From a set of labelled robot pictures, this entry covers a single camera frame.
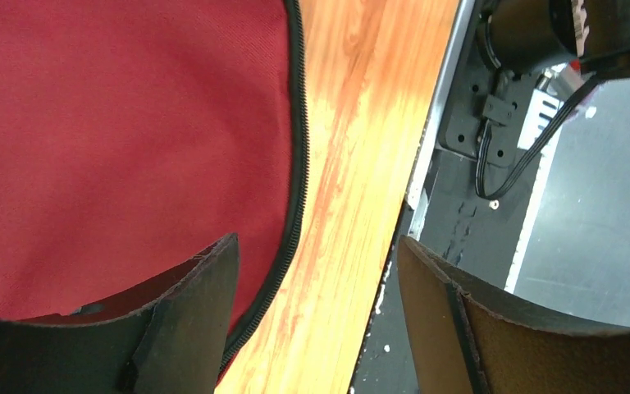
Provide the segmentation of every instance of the red fabric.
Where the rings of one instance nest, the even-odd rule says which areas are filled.
[[[281,0],[0,0],[0,317],[69,314],[228,232],[232,323],[281,241]]]

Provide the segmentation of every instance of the zipper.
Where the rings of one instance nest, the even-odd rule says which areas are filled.
[[[308,190],[308,108],[305,97],[305,41],[299,0],[284,0],[289,29],[289,96],[291,99],[291,129],[293,153],[289,211],[286,214],[284,239],[267,279],[248,311],[238,320],[226,339],[221,359],[222,376],[235,355],[257,331],[284,281],[300,241],[305,199]]]

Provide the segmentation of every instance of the white label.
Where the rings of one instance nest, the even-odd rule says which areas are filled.
[[[588,14],[583,7],[584,0],[571,0],[571,11],[573,13],[573,29],[576,31],[576,53],[578,57],[586,52],[586,39],[591,32],[591,28],[586,26]]]

